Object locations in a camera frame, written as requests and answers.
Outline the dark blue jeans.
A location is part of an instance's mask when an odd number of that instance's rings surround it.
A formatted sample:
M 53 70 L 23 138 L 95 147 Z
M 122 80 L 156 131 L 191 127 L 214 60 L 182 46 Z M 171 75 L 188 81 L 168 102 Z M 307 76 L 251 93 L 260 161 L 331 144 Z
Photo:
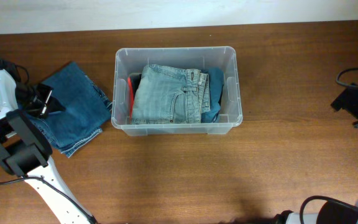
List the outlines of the dark blue jeans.
M 52 96 L 65 111 L 50 112 L 46 118 L 27 117 L 55 149 L 71 157 L 103 132 L 101 125 L 111 119 L 112 102 L 75 62 L 42 83 L 53 88 Z

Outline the blue denim shorts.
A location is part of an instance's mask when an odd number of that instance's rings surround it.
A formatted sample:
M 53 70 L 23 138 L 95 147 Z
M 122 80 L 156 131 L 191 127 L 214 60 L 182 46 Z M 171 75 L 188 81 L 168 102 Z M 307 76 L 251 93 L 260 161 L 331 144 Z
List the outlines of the blue denim shorts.
M 223 95 L 224 72 L 218 67 L 210 67 L 203 70 L 209 75 L 209 105 L 210 110 L 201 114 L 202 123 L 217 123 L 221 109 Z

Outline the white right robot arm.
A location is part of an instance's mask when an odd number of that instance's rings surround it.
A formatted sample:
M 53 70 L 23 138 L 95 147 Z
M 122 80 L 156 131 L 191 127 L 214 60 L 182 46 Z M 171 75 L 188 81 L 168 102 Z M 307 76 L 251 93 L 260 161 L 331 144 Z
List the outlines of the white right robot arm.
M 358 129 L 358 86 L 347 87 L 332 103 L 335 111 L 345 110 L 357 121 L 353 127 Z M 314 195 L 306 198 L 298 213 L 286 210 L 277 214 L 272 223 L 358 223 L 358 201 L 356 204 L 340 201 L 335 198 Z

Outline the light blue jeans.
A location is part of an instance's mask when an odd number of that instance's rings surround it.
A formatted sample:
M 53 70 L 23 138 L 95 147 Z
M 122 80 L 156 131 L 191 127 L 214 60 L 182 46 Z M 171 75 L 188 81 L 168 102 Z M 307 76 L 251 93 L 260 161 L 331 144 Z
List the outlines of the light blue jeans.
M 132 124 L 200 123 L 210 111 L 209 75 L 198 69 L 146 65 L 132 107 Z

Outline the clear plastic storage bin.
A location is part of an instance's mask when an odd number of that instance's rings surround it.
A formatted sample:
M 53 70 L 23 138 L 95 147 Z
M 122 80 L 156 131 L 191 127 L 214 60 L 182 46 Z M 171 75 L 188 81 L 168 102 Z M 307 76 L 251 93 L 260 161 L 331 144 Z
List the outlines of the clear plastic storage bin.
M 131 124 L 129 75 L 148 64 L 200 70 L 218 67 L 224 72 L 223 96 L 217 123 Z M 116 52 L 111 124 L 129 136 L 151 134 L 227 134 L 242 123 L 242 105 L 236 51 L 230 46 L 122 48 Z

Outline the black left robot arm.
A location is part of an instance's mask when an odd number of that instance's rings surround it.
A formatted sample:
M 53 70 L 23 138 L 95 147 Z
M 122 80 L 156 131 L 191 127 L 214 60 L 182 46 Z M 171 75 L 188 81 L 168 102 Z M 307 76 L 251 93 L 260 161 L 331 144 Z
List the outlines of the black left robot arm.
M 0 166 L 26 182 L 48 205 L 60 223 L 96 223 L 57 171 L 52 147 L 28 115 L 46 118 L 65 107 L 52 97 L 52 87 L 22 81 L 22 66 L 0 59 Z

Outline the black garment red trim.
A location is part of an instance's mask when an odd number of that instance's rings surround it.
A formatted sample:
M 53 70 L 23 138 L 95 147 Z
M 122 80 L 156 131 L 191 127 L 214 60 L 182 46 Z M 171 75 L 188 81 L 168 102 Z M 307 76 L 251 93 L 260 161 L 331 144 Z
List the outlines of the black garment red trim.
M 140 85 L 140 81 L 142 78 L 141 73 L 132 73 L 127 78 L 128 86 L 129 86 L 129 99 L 130 99 L 130 106 L 129 106 L 129 115 L 132 117 L 132 110 L 134 106 L 135 94 Z

